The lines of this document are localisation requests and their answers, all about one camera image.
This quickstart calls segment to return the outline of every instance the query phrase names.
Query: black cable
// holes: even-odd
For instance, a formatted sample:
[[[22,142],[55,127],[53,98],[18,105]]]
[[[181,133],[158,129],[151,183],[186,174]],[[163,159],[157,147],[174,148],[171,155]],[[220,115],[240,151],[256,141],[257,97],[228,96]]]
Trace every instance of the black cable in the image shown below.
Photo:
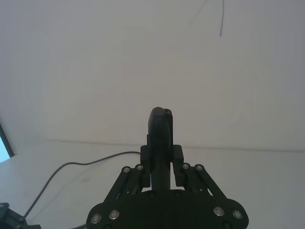
[[[111,155],[111,156],[107,156],[107,157],[104,157],[102,159],[99,159],[99,160],[96,160],[96,161],[92,161],[92,162],[89,162],[89,163],[78,163],[78,162],[68,162],[68,163],[65,163],[63,164],[62,166],[60,166],[58,169],[55,170],[55,172],[52,174],[52,176],[50,176],[50,178],[48,179],[48,181],[46,182],[46,184],[43,186],[42,190],[40,191],[40,193],[38,194],[38,196],[36,197],[36,199],[34,200],[34,202],[32,203],[32,205],[30,206],[30,208],[27,210],[27,212],[24,214],[24,217],[26,218],[30,211],[32,210],[32,208],[35,206],[35,204],[37,203],[37,201],[39,200],[39,198],[41,197],[41,195],[43,194],[44,190],[46,189],[46,187],[48,186],[48,184],[50,183],[50,181],[53,179],[53,177],[62,169],[64,168],[65,166],[67,165],[79,165],[79,166],[88,166],[88,165],[92,165],[94,163],[97,163],[97,162],[100,162],[100,161],[103,161],[103,160],[106,160],[106,159],[109,159],[109,158],[112,158],[112,157],[115,157],[115,156],[119,156],[119,155],[123,155],[123,154],[140,154],[139,152],[136,152],[136,151],[127,151],[127,152],[122,152],[122,153],[118,153],[118,154],[114,154],[114,155]],[[86,225],[81,225],[79,227],[76,227],[76,228],[73,228],[73,229],[83,229],[85,228]]]

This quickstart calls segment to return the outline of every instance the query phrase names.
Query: silver bolt head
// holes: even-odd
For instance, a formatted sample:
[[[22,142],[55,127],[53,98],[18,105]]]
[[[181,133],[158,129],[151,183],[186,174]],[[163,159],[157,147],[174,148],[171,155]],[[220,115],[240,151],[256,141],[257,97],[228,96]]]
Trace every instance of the silver bolt head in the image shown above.
[[[144,168],[144,167],[141,166],[141,165],[138,165],[138,166],[137,166],[137,169],[138,169],[138,170],[142,170],[143,168]]]
[[[224,210],[221,207],[214,207],[214,213],[217,216],[223,216]]]
[[[237,219],[242,219],[242,218],[243,218],[242,213],[241,213],[240,211],[238,211],[238,210],[234,210],[234,211],[233,211],[233,216],[234,216],[235,218],[237,218]]]
[[[125,167],[125,168],[123,169],[123,172],[124,172],[124,173],[129,173],[129,172],[130,172],[130,168]]]
[[[120,213],[117,210],[113,210],[109,213],[109,219],[117,219]]]
[[[91,223],[96,224],[96,223],[100,222],[101,218],[102,218],[101,215],[95,214],[91,217]]]
[[[182,165],[182,168],[188,169],[188,168],[189,168],[189,165],[188,165],[188,164],[183,164],[183,165]]]
[[[197,170],[203,170],[203,167],[200,166],[200,165],[197,165],[197,166],[196,166],[196,169],[197,169]]]

